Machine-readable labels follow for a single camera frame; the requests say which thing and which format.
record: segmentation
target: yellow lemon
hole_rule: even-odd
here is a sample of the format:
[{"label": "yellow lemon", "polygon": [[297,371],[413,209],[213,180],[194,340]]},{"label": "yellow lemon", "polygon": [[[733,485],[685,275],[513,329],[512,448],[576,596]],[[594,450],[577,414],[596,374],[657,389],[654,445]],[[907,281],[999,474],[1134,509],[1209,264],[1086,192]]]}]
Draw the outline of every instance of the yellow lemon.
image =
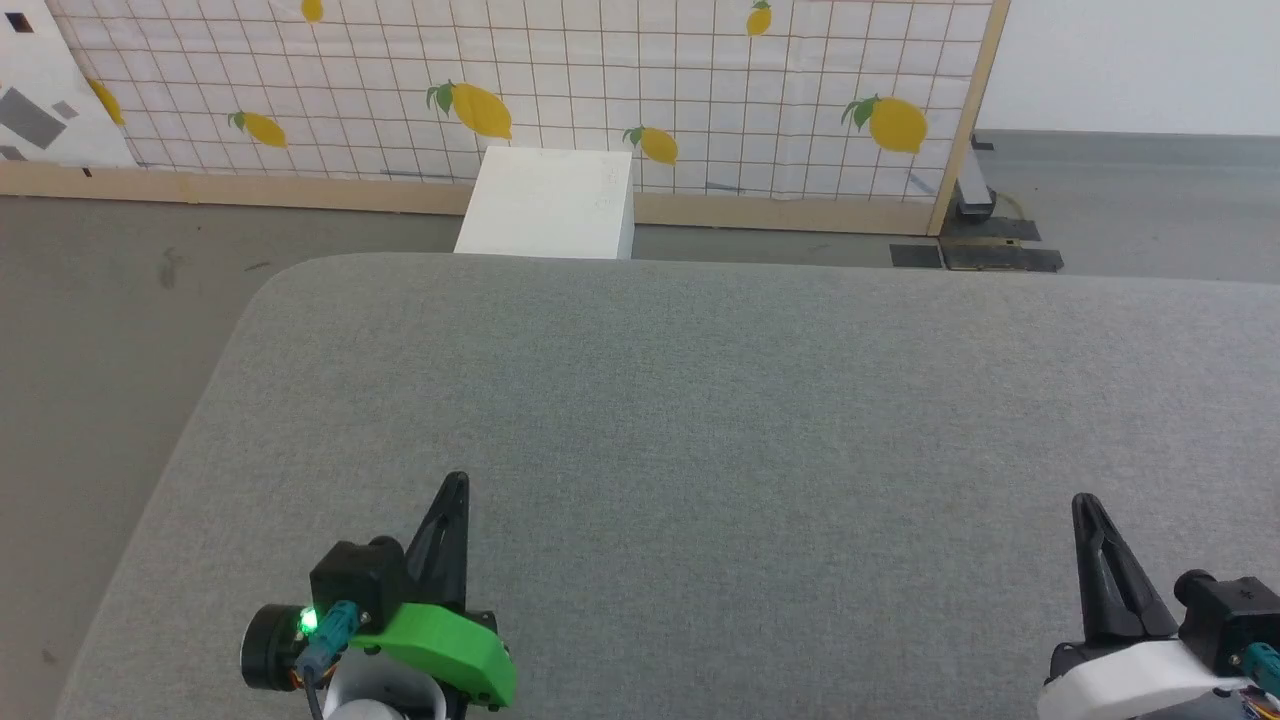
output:
[{"label": "yellow lemon", "polygon": [[115,101],[111,91],[96,79],[88,79],[88,86],[93,88],[93,95],[97,95],[97,99],[102,101],[102,106],[106,108],[106,114],[111,118],[111,122],[123,126],[124,115],[120,114],[120,104]]},{"label": "yellow lemon", "polygon": [[854,117],[858,129],[870,120],[872,140],[892,152],[919,152],[924,136],[929,133],[929,122],[924,113],[900,97],[881,97],[874,95],[865,100],[854,100],[845,108],[840,120]]},{"label": "yellow lemon", "polygon": [[426,91],[426,106],[431,106],[431,99],[448,114],[449,108],[458,113],[458,119],[476,135],[485,137],[503,137],[511,140],[511,110],[502,104],[497,95],[474,85],[449,81]]},{"label": "yellow lemon", "polygon": [[239,113],[227,115],[227,124],[234,124],[241,131],[248,131],[253,136],[253,140],[262,145],[270,145],[271,147],[289,146],[284,140],[284,131],[280,129],[280,126],[275,124],[275,120],[266,115],[241,110]]},{"label": "yellow lemon", "polygon": [[764,35],[773,22],[773,8],[765,0],[751,5],[755,10],[746,17],[746,35]]},{"label": "yellow lemon", "polygon": [[308,23],[317,23],[324,18],[323,0],[302,0],[302,17]]},{"label": "yellow lemon", "polygon": [[644,150],[645,156],[654,163],[675,165],[676,158],[680,155],[680,146],[676,145],[676,140],[657,128],[646,128],[644,126],[631,128],[622,133],[622,138],[631,145],[639,145]]}]

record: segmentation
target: black cable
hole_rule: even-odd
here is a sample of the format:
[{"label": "black cable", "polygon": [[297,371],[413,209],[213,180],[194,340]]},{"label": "black cable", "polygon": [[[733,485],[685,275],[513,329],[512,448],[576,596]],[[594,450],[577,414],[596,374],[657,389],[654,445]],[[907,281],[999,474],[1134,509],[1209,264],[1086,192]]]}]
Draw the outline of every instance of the black cable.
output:
[{"label": "black cable", "polygon": [[320,698],[316,696],[316,684],[310,669],[302,673],[302,691],[307,693],[307,707],[311,708],[311,720],[324,720],[324,712],[320,710]]}]

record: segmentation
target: green led light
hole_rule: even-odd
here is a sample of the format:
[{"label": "green led light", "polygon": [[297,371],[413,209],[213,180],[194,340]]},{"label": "green led light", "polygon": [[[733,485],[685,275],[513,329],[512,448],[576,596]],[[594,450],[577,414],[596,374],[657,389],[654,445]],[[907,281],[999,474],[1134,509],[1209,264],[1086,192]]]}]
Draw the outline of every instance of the green led light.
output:
[{"label": "green led light", "polygon": [[303,607],[302,614],[298,615],[298,630],[303,635],[310,635],[311,633],[316,632],[316,628],[319,625],[320,620],[316,618],[316,609]]}]

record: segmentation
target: white block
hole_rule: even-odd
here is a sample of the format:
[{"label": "white block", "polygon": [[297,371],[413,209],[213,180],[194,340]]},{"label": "white block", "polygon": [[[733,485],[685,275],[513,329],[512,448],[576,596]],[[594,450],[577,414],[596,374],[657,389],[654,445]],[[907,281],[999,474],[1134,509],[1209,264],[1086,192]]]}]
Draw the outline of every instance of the white block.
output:
[{"label": "white block", "polygon": [[489,147],[454,252],[631,258],[631,155]]}]

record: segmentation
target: floor stain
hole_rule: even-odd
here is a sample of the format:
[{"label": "floor stain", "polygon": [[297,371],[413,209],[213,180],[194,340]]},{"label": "floor stain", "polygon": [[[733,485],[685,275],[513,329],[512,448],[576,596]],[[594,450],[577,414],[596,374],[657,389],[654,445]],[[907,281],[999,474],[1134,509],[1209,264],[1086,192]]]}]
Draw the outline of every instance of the floor stain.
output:
[{"label": "floor stain", "polygon": [[178,284],[178,266],[187,263],[187,259],[175,254],[174,250],[169,247],[164,251],[164,263],[160,263],[160,266],[156,269],[160,287],[165,290],[173,290]]}]

